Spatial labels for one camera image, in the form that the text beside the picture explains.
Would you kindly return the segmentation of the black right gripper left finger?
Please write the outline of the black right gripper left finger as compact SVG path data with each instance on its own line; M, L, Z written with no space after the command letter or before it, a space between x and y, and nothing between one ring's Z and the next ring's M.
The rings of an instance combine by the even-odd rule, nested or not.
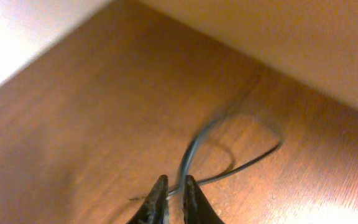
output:
M169 224L168 177L161 175L127 224Z

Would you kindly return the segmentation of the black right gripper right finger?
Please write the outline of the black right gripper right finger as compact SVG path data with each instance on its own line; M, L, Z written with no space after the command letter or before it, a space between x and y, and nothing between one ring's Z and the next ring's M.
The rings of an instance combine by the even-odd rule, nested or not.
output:
M192 175L186 175L183 190L185 224L224 224Z

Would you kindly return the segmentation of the black cable dark plugs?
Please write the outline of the black cable dark plugs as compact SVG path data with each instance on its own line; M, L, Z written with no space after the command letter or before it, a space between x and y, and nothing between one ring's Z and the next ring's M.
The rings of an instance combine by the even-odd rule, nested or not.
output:
M193 159L194 159L196 153L198 152L198 149L200 148L201 144L209 136L210 132L216 126L222 124L225 120L231 119L233 116L235 116L234 113L216 116L216 117L212 118L211 120L209 120L199 131L197 131L195 133L195 135L192 137L192 139L191 139L190 143L188 144L186 151L181 159L180 165L178 167L178 172L177 172L178 176L175 180L175 184L171 188L168 189L168 194L167 194L168 198L170 198L171 196L173 196L179 192L182 192L184 190L185 176L187 174L189 174ZM257 119L261 123L263 123L263 125L268 127L268 129L271 132L273 132L274 134L276 134L279 137L278 143L276 143L268 151L265 151L263 154L257 156L254 159L251 159L249 162L247 162L235 169L230 168L225 171L222 171L221 173L214 175L212 177L197 180L196 181L197 184L206 185L206 184L210 184L213 182L217 182L221 179L225 179L229 176L232 176L232 175L250 167L251 165L261 161L262 159L264 159L265 157L267 157L268 155L272 154L274 151L276 151L282 147L283 143L285 142L285 138L284 138L284 134L280 130L280 128L276 124L274 124L272 122L268 122L267 120L263 120L262 118L257 118Z

